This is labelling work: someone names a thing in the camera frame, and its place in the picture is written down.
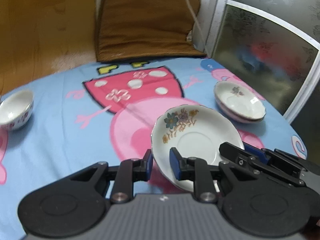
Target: table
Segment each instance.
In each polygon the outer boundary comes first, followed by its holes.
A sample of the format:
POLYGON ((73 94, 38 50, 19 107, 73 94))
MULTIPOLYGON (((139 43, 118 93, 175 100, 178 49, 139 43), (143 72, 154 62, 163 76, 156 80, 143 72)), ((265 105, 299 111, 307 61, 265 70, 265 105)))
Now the table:
MULTIPOLYGON (((190 101, 221 112, 213 94, 220 80, 247 86, 212 59, 172 58, 134 64, 90 63, 12 91, 31 89, 35 104, 25 127, 0 131, 0 239, 18 240, 24 235, 16 210, 30 191, 98 161, 113 166, 143 156, 151 146, 155 122, 149 113, 164 113, 190 101)), ((267 114, 256 124, 232 121, 242 140, 306 158, 306 147, 293 128, 251 90, 267 114)), ((157 169, 150 182, 137 182, 134 187, 135 193, 176 191, 157 169)))

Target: wooden floor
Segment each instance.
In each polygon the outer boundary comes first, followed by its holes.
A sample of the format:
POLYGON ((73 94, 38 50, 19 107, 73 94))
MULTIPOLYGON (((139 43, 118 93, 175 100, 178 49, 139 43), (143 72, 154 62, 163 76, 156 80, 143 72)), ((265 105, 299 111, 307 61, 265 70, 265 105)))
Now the wooden floor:
POLYGON ((0 0, 0 93, 96 61, 95 0, 0 0))

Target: brown cushion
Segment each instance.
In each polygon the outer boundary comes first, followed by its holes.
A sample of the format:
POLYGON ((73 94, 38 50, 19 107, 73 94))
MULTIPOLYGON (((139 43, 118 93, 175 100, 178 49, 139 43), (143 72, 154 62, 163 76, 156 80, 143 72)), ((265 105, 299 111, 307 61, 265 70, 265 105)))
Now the brown cushion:
MULTIPOLYGON (((200 1, 190 3, 197 13, 200 1)), ((185 0, 102 0, 96 33, 97 60, 205 56, 186 40, 193 24, 185 0)))

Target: pink cartoon hand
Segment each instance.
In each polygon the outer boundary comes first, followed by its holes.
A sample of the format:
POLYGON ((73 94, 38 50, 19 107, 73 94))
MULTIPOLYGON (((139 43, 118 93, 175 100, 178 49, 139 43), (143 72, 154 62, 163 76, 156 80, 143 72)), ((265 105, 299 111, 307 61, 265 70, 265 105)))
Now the pink cartoon hand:
POLYGON ((77 119, 75 120, 75 123, 80 123, 83 122, 83 124, 80 126, 80 129, 84 129, 87 127, 87 125, 90 123, 91 119, 95 116, 97 116, 98 114, 101 114, 103 112, 106 112, 107 110, 109 110, 111 108, 111 106, 107 106, 106 108, 99 110, 93 114, 90 115, 77 115, 77 119))
POLYGON ((198 78, 196 78, 194 76, 190 76, 190 82, 188 84, 184 85, 183 88, 186 89, 196 83, 202 83, 202 82, 203 82, 202 80, 199 80, 198 78))
POLYGON ((254 90, 247 83, 243 82, 240 78, 238 78, 236 75, 234 75, 233 73, 231 73, 229 70, 225 68, 215 69, 211 72, 211 75, 213 78, 217 79, 218 81, 228 80, 228 81, 237 83, 241 86, 244 86, 248 90, 250 90, 252 93, 254 93, 257 96, 257 98, 259 98, 260 100, 265 100, 265 98, 262 95, 260 95, 256 90, 254 90))

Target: ceramic bowl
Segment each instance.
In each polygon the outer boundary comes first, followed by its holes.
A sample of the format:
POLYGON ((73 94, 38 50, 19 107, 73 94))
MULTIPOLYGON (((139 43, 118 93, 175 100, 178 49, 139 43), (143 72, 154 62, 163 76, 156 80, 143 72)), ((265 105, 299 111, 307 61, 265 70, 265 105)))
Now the ceramic bowl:
POLYGON ((219 99, 216 98, 216 102, 217 105, 219 106, 219 108, 222 110, 222 112, 224 112, 226 114, 226 116, 230 117, 231 119, 240 122, 240 123, 257 123, 263 120, 262 119, 258 119, 258 120, 248 120, 248 119, 244 119, 239 115, 236 115, 235 113, 233 113, 232 111, 230 111, 227 107, 224 106, 224 104, 221 103, 221 101, 219 99))
POLYGON ((266 115, 266 108, 255 94, 237 83, 216 83, 214 95, 220 108, 223 111, 227 109, 228 111, 224 112, 231 118, 258 122, 266 115))
POLYGON ((22 127, 29 120, 32 109, 32 91, 14 93, 0 104, 0 127, 9 131, 22 127))
POLYGON ((210 165, 218 165, 222 160, 219 147, 224 142, 244 149, 233 124, 216 110, 201 105, 167 110, 151 133, 152 154, 160 171, 174 185, 187 191, 193 191, 193 182, 175 179, 169 159, 171 147, 176 147, 182 157, 198 157, 210 165))

